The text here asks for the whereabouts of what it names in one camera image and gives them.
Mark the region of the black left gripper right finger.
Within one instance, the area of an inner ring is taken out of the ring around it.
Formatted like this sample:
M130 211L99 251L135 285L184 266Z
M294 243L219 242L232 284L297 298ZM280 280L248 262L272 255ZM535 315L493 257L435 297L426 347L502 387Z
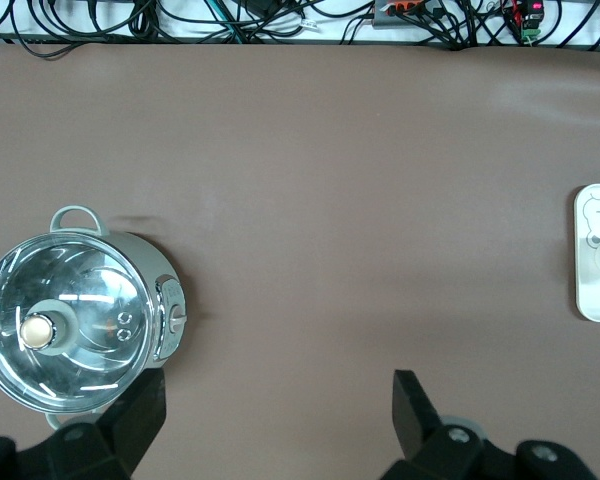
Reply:
M416 374L393 375L392 421L403 452L384 479L514 479L514 457L477 429L445 423Z

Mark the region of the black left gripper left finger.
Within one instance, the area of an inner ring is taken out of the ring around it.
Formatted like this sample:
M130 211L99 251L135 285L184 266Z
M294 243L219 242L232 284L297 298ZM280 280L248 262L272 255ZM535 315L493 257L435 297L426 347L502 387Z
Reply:
M163 369L148 369L102 414L76 417L17 455L21 479L130 479L166 419Z

